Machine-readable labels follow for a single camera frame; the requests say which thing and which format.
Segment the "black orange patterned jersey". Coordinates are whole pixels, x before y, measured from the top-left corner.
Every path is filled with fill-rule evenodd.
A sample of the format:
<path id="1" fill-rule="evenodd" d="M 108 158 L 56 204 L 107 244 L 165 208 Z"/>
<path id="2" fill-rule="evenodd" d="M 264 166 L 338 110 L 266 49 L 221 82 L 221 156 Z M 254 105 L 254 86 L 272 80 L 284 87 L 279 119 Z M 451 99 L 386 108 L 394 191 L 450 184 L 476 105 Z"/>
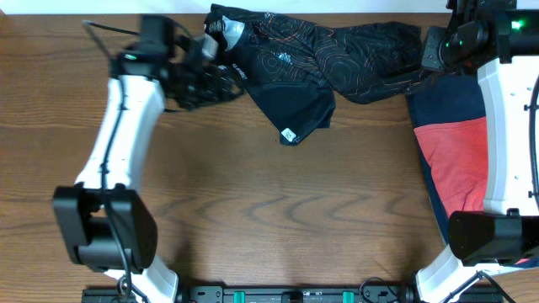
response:
<path id="1" fill-rule="evenodd" d="M 205 33 L 216 59 L 278 130 L 297 146 L 330 126 L 340 94 L 370 104 L 408 94 L 429 72 L 421 65 L 421 29 L 399 22 L 328 28 L 302 19 L 212 4 Z"/>

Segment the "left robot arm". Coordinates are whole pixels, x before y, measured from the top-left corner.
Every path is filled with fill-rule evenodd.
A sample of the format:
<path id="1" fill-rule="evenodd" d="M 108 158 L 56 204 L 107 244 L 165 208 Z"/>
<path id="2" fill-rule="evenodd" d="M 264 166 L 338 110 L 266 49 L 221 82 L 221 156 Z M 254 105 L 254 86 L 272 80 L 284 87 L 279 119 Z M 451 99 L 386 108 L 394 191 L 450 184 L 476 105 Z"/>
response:
<path id="1" fill-rule="evenodd" d="M 226 66 L 135 51 L 110 60 L 108 102 L 93 150 L 74 184 L 53 195 L 68 257 L 117 282 L 117 293 L 105 300 L 187 299 L 179 276 L 157 256 L 157 223 L 140 197 L 147 150 L 168 98 L 195 109 L 242 94 Z"/>

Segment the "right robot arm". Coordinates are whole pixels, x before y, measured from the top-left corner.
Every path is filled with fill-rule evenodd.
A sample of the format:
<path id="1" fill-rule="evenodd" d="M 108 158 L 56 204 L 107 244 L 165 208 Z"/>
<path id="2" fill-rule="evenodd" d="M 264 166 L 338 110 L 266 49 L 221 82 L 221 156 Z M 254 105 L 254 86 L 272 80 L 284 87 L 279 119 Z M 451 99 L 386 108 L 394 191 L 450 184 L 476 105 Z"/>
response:
<path id="1" fill-rule="evenodd" d="M 449 24 L 428 30 L 422 65 L 473 74 L 486 109 L 488 182 L 480 211 L 457 211 L 449 241 L 414 277 L 405 302 L 496 301 L 481 279 L 538 255 L 538 4 L 450 1 Z"/>

